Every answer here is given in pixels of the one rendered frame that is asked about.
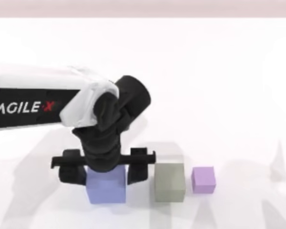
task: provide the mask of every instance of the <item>white table surface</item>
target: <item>white table surface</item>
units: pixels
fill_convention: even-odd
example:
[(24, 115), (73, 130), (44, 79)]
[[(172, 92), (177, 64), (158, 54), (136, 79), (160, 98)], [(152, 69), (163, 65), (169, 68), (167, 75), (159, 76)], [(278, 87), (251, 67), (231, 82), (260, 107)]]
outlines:
[[(80, 147), (60, 125), (0, 131), (0, 229), (286, 229), (286, 20), (0, 20), (0, 62), (83, 65), (140, 79), (152, 105), (122, 135), (184, 156), (184, 203), (92, 206), (58, 182), (52, 156)], [(193, 166), (214, 166), (213, 195), (191, 194)]]

